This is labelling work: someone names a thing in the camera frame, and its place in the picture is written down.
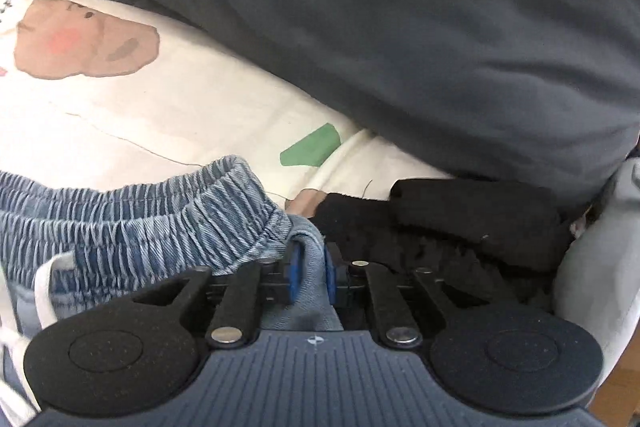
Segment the light blue denim shorts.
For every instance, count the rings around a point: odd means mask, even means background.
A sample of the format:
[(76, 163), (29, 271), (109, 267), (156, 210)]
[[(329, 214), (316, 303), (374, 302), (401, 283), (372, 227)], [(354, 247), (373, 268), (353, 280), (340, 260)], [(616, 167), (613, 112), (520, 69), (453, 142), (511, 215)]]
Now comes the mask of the light blue denim shorts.
[(320, 232), (291, 216), (236, 156), (157, 184), (109, 192), (46, 187), (1, 177), (1, 421), (26, 424), (34, 409), (17, 376), (15, 350), (52, 320), (207, 267), (217, 275), (245, 262), (303, 249), (303, 282), (292, 305), (270, 305), (265, 329), (337, 331), (326, 290)]

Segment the black garment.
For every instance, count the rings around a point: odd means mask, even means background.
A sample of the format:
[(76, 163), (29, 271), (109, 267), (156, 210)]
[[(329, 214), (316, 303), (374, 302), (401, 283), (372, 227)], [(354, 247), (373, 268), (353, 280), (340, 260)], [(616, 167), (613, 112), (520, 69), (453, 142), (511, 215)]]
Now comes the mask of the black garment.
[(575, 218), (549, 191), (523, 183), (405, 179), (385, 200), (330, 194), (311, 221), (347, 261), (399, 274), (427, 268), (480, 303), (549, 311)]

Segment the grey neck pillow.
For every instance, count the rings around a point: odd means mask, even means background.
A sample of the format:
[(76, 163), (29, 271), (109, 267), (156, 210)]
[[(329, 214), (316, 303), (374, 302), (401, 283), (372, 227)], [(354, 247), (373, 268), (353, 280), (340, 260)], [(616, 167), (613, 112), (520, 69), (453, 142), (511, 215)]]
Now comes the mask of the grey neck pillow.
[(582, 326), (611, 374), (639, 323), (639, 161), (623, 163), (596, 221), (567, 251), (553, 287), (557, 317)]

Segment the cream bear print bedsheet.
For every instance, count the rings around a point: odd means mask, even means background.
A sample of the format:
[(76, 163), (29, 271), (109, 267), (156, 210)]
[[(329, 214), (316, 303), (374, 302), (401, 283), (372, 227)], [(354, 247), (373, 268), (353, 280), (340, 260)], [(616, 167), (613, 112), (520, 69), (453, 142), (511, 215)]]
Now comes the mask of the cream bear print bedsheet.
[(437, 176), (174, 18), (128, 0), (1, 0), (3, 170), (106, 191), (228, 155), (283, 206)]

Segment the dark grey pillow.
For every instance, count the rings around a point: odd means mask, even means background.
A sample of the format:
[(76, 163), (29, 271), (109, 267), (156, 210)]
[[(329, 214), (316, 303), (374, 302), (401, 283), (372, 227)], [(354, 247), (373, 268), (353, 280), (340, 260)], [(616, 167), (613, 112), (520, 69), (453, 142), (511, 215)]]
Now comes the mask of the dark grey pillow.
[(639, 0), (154, 0), (454, 174), (585, 202), (639, 138)]

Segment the brown cardboard sheet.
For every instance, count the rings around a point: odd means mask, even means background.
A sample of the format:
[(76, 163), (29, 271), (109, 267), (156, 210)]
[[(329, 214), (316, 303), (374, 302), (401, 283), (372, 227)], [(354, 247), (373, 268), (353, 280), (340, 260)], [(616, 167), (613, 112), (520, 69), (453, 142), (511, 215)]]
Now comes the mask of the brown cardboard sheet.
[(639, 345), (631, 343), (599, 388), (590, 412), (605, 426), (629, 426), (639, 414)]

